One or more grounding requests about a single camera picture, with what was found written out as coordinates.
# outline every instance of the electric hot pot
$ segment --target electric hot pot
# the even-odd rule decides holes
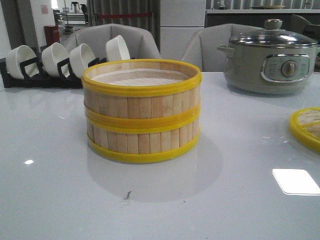
[[[224,77],[237,88],[264,94],[290,94],[310,84],[318,42],[281,29],[282,20],[267,19],[264,27],[232,36],[217,48],[226,54]]]

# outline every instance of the glass lid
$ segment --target glass lid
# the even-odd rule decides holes
[[[267,19],[264,21],[264,28],[233,36],[230,42],[272,48],[310,48],[318,45],[316,40],[293,31],[280,29],[281,26],[282,20]]]

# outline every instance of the red container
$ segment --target red container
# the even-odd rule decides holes
[[[54,43],[60,42],[59,30],[58,30],[58,26],[56,25],[44,26],[44,35],[45,35],[46,45],[48,47]]]

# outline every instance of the control knob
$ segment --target control knob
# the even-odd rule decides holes
[[[281,72],[286,77],[294,76],[297,73],[297,70],[298,64],[292,60],[286,61],[281,67]]]

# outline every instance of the white wall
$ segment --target white wall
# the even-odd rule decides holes
[[[44,26],[55,25],[54,13],[51,8],[51,0],[30,1],[35,34],[38,41],[38,46],[43,47],[47,45]],[[42,14],[41,5],[47,5],[48,14]]]
[[[0,59],[5,58],[11,50],[4,13],[0,1]]]

